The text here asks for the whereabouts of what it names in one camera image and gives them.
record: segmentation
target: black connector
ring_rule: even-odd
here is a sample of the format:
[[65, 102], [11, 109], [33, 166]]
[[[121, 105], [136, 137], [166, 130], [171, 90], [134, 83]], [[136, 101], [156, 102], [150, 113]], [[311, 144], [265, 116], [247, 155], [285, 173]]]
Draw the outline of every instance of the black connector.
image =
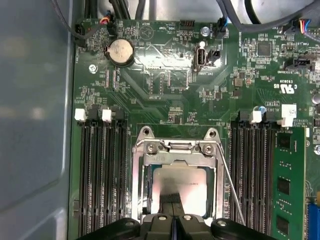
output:
[[299, 19], [293, 19], [287, 25], [282, 27], [282, 32], [286, 34], [296, 34], [300, 33], [300, 22]]
[[[77, 34], [84, 35], [85, 34], [85, 28], [81, 24], [75, 25], [75, 31]], [[87, 43], [85, 39], [79, 39], [77, 37], [74, 38], [74, 43], [79, 46], [80, 48], [87, 48]]]

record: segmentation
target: expansion slot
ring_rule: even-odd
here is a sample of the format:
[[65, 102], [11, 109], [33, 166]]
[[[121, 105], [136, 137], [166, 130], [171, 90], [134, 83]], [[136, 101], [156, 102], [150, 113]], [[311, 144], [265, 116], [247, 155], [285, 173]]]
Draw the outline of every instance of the expansion slot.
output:
[[[270, 233], [271, 143], [273, 131], [264, 125], [231, 125], [230, 173], [246, 226]], [[230, 196], [230, 218], [240, 222], [235, 200]]]

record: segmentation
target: connector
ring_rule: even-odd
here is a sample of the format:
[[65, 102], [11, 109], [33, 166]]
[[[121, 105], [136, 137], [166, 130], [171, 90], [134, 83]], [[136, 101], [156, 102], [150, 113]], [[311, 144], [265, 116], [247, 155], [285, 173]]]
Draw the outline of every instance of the connector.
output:
[[308, 227], [309, 240], [320, 240], [320, 207], [316, 204], [308, 204]]
[[284, 25], [282, 27], [282, 32], [286, 34], [296, 34], [300, 33], [300, 22], [299, 19], [293, 19], [290, 23], [287, 25]]

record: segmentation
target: capacitor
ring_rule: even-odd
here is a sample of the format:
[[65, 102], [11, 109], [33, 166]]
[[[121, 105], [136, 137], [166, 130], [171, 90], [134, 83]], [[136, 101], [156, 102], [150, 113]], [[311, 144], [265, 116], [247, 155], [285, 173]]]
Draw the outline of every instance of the capacitor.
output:
[[200, 33], [203, 37], [208, 37], [210, 35], [210, 28], [204, 26], [201, 28]]
[[128, 67], [135, 61], [135, 47], [126, 39], [118, 38], [104, 49], [104, 55], [117, 67]]
[[314, 94], [311, 100], [315, 105], [320, 104], [320, 94]]

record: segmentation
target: screw hole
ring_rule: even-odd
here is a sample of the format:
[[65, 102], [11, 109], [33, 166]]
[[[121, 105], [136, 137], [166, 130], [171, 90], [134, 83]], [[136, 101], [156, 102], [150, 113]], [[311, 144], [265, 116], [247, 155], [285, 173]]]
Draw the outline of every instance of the screw hole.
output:
[[216, 135], [217, 135], [217, 134], [216, 134], [215, 131], [211, 131], [211, 132], [209, 133], [209, 136], [210, 136], [211, 138], [214, 138]]
[[149, 129], [146, 128], [146, 129], [143, 130], [143, 134], [144, 135], [149, 135], [149, 133], [150, 133]]

